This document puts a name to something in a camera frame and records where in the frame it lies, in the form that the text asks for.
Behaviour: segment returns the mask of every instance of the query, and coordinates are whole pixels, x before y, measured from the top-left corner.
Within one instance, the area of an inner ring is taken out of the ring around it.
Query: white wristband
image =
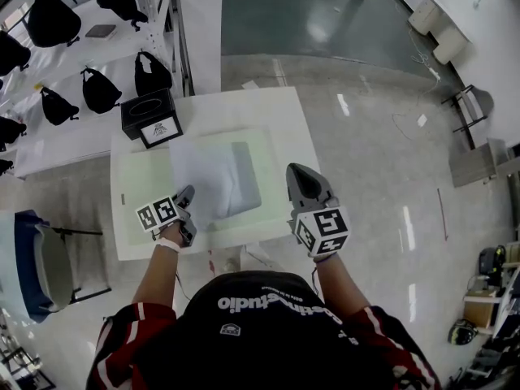
[[[155,244],[161,245],[162,247],[166,247],[168,249],[171,249],[171,250],[175,251],[176,253],[180,253],[180,250],[181,250],[180,246],[177,243],[175,243],[171,240],[168,240],[167,238],[164,238],[164,237],[159,238],[157,241],[155,241]]]

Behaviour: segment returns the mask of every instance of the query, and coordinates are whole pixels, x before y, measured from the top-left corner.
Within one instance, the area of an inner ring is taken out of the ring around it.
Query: blue chair
[[[102,232],[87,232],[52,228],[33,210],[15,214],[15,253],[19,285],[30,318],[43,322],[49,314],[67,305],[108,293],[111,288],[77,297],[72,267],[65,246],[65,237],[73,234],[102,236]]]

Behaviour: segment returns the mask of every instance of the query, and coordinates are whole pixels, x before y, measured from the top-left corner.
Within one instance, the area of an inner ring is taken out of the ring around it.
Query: hand
[[[161,231],[161,234],[159,234],[159,237],[166,238],[167,240],[173,241],[174,243],[178,244],[180,247],[183,247],[184,240],[180,235],[179,227],[180,223],[175,222],[170,227],[164,228]]]

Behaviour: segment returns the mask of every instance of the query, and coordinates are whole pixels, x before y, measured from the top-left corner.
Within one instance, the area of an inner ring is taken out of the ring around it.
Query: chair
[[[474,99],[479,105],[480,110],[482,111],[482,116],[479,117],[477,114],[477,109],[475,108],[475,103],[472,102],[472,100],[468,97],[468,93],[471,92],[474,96]],[[452,97],[445,99],[441,102],[441,104],[444,104],[445,102],[448,102],[452,100],[453,104],[452,106],[456,106],[457,112],[460,108],[458,106],[459,101],[463,101],[464,105],[466,106],[466,109],[468,110],[468,114],[470,115],[472,121],[470,123],[466,123],[466,120],[464,119],[464,116],[462,112],[459,112],[459,115],[461,116],[461,121],[463,126],[453,130],[453,132],[460,132],[462,130],[465,130],[466,133],[469,134],[469,128],[475,126],[477,123],[487,119],[489,115],[492,113],[493,108],[495,107],[495,102],[493,101],[493,97],[488,91],[484,91],[483,89],[478,89],[474,85],[468,85],[465,87],[460,93],[454,94]]]
[[[81,289],[74,289],[72,266],[65,244],[65,236],[73,234],[102,236],[102,232],[52,228],[33,210],[15,214],[19,284],[29,316],[36,322],[43,322],[49,314],[70,304],[111,291],[111,288],[106,288],[84,297],[76,296]]]

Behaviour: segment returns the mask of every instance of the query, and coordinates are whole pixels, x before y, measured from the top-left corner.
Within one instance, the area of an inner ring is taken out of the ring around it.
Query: person
[[[161,237],[175,244],[155,246],[132,304],[105,321],[87,389],[440,389],[401,323],[370,306],[337,253],[316,259],[324,302],[298,275],[242,271],[211,280],[177,318],[178,223]]]

